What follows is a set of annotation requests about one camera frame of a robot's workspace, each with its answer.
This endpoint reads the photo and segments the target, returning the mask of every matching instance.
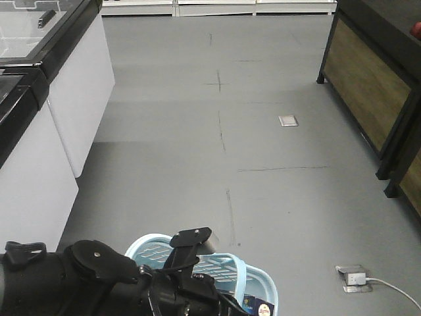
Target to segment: product label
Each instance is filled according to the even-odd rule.
[[[270,316],[269,306],[262,304],[259,306],[259,316]]]

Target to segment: white shelf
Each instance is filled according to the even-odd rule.
[[[102,15],[205,16],[257,13],[326,13],[334,0],[106,0]]]
[[[161,6],[172,5],[172,0],[106,0],[103,2],[103,7],[125,7],[130,5],[145,5],[145,6]]]
[[[256,5],[178,5],[177,16],[255,14]]]
[[[103,2],[101,14],[103,16],[132,14],[174,16],[175,12],[172,0],[107,0]]]
[[[256,0],[178,0],[179,5],[255,5]]]
[[[326,13],[332,14],[336,10],[336,3],[306,2],[306,3],[257,3],[256,13]]]
[[[257,0],[256,3],[287,3],[290,5],[296,4],[296,3],[308,3],[308,4],[313,4],[313,3],[321,3],[321,4],[326,4],[326,3],[334,3],[334,0]]]

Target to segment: screw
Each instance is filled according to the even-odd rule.
[[[184,316],[189,316],[190,312],[190,305],[184,307]]]
[[[201,273],[195,273],[193,275],[193,278],[196,278],[198,280],[203,280],[205,278],[205,276],[203,274],[201,274]]]

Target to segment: red object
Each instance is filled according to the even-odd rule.
[[[421,22],[415,23],[410,33],[415,38],[418,38],[419,40],[421,40]]]

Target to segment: power adapter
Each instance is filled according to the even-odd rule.
[[[347,286],[366,285],[367,283],[365,272],[348,272],[344,273],[344,277]]]

